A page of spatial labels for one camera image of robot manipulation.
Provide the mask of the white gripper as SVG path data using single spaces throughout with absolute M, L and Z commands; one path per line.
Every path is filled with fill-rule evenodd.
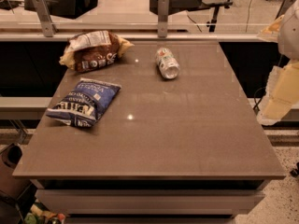
M 279 52 L 290 59 L 284 67 L 273 67 L 259 105 L 258 122 L 273 125 L 299 102 L 299 0 L 284 16 L 264 27 L 257 37 L 265 42 L 278 42 Z

